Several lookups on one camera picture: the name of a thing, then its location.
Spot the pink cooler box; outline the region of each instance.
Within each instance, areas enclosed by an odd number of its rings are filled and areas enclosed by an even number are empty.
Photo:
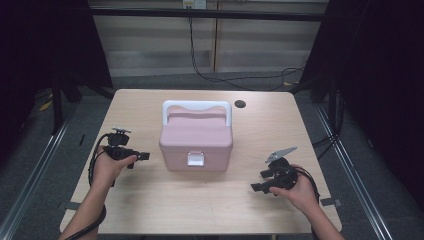
[[[165,101],[159,146],[170,171],[227,170],[233,149],[231,105]]]

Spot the human hand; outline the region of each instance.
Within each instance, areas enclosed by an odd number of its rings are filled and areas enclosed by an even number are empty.
[[[103,146],[97,149],[97,155],[92,187],[109,188],[124,167],[137,161],[136,155],[129,156],[119,161],[114,160],[104,151]]]
[[[311,182],[302,174],[298,174],[297,183],[292,189],[287,190],[278,187],[270,187],[269,191],[275,195],[287,198],[293,204],[293,206],[295,206],[303,213],[314,206],[319,206]]]

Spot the white handle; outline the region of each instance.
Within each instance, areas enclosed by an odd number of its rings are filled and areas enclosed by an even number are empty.
[[[186,101],[186,100],[167,100],[162,106],[162,124],[168,125],[168,108],[171,106],[180,106],[189,110],[206,110],[211,107],[224,107],[227,111],[225,125],[231,126],[231,105],[226,101]]]

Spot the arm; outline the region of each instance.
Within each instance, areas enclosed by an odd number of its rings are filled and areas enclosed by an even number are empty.
[[[290,189],[270,187],[275,195],[287,198],[308,218],[319,239],[344,239],[319,206],[309,179],[299,174],[298,182]]]
[[[90,190],[79,206],[77,212],[66,226],[59,239],[66,239],[81,229],[94,223],[102,212],[106,196],[113,181],[119,176],[122,168],[134,163],[136,156],[130,156],[120,161],[115,161],[107,153],[102,153],[103,147],[99,147],[96,165],[94,166],[93,183]],[[84,235],[80,239],[96,239],[98,228]]]

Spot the cooler latch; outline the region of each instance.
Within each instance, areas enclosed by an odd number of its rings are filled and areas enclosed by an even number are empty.
[[[187,165],[189,167],[203,167],[205,165],[205,157],[202,152],[189,152],[187,156]]]

